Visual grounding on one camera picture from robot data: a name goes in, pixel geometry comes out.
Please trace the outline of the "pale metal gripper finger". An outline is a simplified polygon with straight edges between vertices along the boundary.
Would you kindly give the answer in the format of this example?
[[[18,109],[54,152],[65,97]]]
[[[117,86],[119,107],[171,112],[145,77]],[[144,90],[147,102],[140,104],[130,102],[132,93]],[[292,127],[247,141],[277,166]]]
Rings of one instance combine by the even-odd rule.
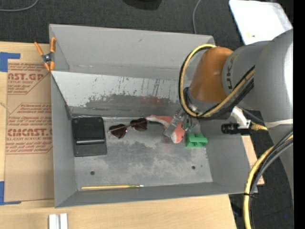
[[[168,127],[165,129],[163,134],[167,137],[171,137],[171,135],[174,133],[175,129],[178,127],[179,121],[180,121],[179,118],[174,117],[170,121]]]

